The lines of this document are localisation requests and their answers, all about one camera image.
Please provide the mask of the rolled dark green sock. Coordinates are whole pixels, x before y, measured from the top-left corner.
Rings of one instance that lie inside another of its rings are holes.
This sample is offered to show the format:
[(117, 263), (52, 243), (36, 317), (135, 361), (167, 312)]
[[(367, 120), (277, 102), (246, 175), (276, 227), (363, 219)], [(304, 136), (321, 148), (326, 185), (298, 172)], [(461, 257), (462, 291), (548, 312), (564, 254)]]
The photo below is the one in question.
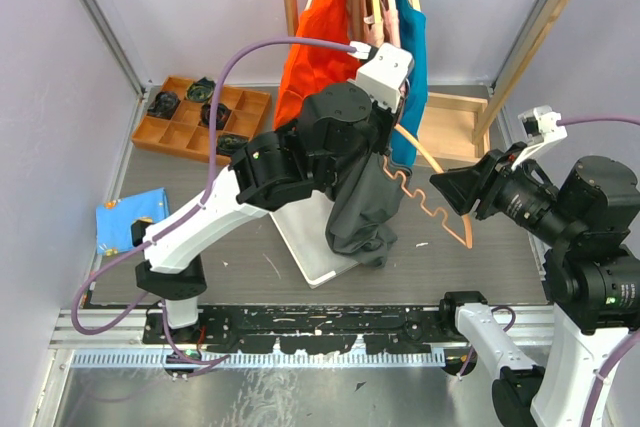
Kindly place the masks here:
[(216, 154), (231, 157), (244, 148), (250, 138), (234, 133), (221, 133), (216, 137)]

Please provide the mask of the white plastic basket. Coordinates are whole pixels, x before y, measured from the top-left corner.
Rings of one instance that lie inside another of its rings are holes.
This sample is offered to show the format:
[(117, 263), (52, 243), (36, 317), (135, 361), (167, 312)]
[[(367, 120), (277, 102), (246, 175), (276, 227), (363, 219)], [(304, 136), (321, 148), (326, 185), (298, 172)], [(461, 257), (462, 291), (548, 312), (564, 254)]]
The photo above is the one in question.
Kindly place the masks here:
[(325, 236), (333, 202), (314, 191), (310, 198), (289, 203), (270, 214), (289, 253), (311, 289), (356, 267), (351, 257), (334, 253)]

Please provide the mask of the blue patterned cloth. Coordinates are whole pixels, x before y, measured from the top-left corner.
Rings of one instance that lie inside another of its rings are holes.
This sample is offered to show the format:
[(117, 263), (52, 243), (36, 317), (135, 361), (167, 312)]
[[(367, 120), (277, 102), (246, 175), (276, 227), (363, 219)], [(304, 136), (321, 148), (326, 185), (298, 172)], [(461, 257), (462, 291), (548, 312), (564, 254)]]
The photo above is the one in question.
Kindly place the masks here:
[(164, 188), (108, 201), (95, 210), (96, 250), (112, 256), (134, 248), (131, 227), (137, 221), (157, 223), (169, 215)]

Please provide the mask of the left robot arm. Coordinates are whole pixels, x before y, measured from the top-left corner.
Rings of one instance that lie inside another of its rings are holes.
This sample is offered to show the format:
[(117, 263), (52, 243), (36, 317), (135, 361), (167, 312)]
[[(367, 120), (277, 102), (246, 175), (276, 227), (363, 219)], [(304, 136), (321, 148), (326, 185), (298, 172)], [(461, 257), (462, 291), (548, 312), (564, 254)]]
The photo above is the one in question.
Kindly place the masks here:
[(403, 107), (403, 88), (331, 84), (308, 96), (296, 118), (241, 147), (178, 211), (157, 223), (135, 222), (133, 242), (144, 248), (136, 283), (162, 299), (165, 332), (178, 343), (199, 334), (206, 248), (314, 192), (333, 203), (324, 233), (331, 250), (383, 265), (396, 240), (386, 224), (400, 195), (382, 166)]

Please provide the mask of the teal blue t shirt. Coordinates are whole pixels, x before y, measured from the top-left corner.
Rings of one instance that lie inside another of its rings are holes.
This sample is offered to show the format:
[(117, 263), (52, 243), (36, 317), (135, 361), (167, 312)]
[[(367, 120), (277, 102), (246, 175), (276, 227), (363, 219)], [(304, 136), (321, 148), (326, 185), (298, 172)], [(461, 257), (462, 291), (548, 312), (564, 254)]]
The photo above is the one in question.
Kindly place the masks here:
[(399, 17), (400, 45), (413, 58), (413, 69), (408, 76), (409, 90), (399, 124), (417, 137), (428, 100), (427, 19), (409, 0), (395, 2)]

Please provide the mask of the dark grey t shirt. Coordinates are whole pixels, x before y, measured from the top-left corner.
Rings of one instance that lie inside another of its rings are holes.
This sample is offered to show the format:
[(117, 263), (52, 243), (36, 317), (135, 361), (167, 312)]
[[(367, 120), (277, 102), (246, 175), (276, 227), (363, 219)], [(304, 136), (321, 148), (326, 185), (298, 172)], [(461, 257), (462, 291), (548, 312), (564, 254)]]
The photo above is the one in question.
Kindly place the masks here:
[(404, 197), (401, 179), (384, 171), (386, 157), (361, 159), (335, 189), (325, 237), (335, 254), (364, 266), (383, 267), (397, 235), (388, 222)]

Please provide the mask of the pink t shirt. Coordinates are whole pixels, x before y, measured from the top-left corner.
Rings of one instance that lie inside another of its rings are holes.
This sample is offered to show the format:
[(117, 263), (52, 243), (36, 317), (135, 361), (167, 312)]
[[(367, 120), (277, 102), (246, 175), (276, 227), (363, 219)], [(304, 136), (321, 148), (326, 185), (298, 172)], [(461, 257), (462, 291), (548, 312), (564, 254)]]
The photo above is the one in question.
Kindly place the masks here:
[(365, 41), (376, 47), (383, 43), (400, 47), (399, 14), (395, 0), (364, 0), (364, 7)]

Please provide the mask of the orange red t shirt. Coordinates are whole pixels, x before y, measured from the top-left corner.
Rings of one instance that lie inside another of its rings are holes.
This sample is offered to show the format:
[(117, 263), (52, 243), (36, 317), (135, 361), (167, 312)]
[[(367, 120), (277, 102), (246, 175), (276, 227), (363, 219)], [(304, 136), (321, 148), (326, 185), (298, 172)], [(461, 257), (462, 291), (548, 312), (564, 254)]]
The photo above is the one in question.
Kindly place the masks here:
[[(313, 0), (310, 8), (300, 16), (297, 35), (349, 43), (347, 0)], [(353, 79), (358, 68), (359, 61), (345, 52), (308, 45), (292, 46), (279, 86), (274, 127), (279, 128), (297, 117), (307, 96), (333, 83)]]

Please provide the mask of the orange wavy metal hanger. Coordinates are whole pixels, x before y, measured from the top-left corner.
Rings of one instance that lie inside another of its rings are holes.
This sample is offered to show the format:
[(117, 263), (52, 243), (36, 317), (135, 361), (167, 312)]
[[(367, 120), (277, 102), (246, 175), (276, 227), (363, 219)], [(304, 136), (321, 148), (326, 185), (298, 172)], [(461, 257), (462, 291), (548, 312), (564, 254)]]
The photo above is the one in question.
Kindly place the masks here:
[[(394, 126), (394, 132), (398, 133), (412, 147), (419, 156), (426, 161), (434, 174), (442, 174), (443, 169), (438, 161), (428, 152), (426, 147), (400, 124)], [(469, 214), (455, 214), (449, 207), (444, 205), (444, 201), (432, 204), (431, 199), (435, 194), (435, 188), (427, 186), (426, 175), (422, 181), (409, 179), (409, 174), (400, 167), (392, 167), (389, 156), (383, 158), (382, 172), (388, 179), (396, 182), (401, 192), (409, 199), (416, 201), (419, 209), (429, 218), (438, 221), (440, 228), (451, 236), (454, 240), (462, 244), (466, 249), (471, 250), (474, 246), (474, 232)]]

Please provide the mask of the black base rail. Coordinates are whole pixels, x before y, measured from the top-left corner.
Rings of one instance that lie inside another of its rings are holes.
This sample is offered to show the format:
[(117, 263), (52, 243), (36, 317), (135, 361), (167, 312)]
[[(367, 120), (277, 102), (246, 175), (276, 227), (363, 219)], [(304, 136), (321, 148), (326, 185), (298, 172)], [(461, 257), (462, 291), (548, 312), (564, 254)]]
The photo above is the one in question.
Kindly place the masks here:
[(459, 342), (439, 311), (416, 305), (208, 305), (192, 327), (171, 333), (177, 344), (211, 353), (345, 354), (364, 342), (376, 355), (429, 353), (434, 343)]

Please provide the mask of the wooden clothes rack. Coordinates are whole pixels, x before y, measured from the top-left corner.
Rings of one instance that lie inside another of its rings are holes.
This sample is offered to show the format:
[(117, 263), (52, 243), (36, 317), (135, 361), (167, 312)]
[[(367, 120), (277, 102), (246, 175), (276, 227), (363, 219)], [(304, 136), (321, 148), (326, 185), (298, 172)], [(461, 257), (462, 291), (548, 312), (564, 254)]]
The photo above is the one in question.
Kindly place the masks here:
[(413, 0), (427, 17), (431, 95), (420, 141), (446, 162), (475, 162), (490, 126), (569, 0)]

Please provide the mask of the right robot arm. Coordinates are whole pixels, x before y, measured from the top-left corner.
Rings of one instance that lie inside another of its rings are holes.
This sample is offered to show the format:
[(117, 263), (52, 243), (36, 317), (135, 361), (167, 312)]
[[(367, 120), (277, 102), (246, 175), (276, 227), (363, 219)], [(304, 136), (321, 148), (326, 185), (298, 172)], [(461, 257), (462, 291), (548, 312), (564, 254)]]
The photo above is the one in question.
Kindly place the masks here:
[(579, 159), (561, 186), (522, 144), (431, 178), (458, 214), (503, 214), (546, 247), (554, 333), (545, 365), (523, 354), (477, 291), (448, 292), (438, 326), (465, 338), (492, 376), (505, 426), (598, 426), (621, 358), (639, 340), (639, 261), (625, 246), (639, 212), (638, 180), (602, 156)]

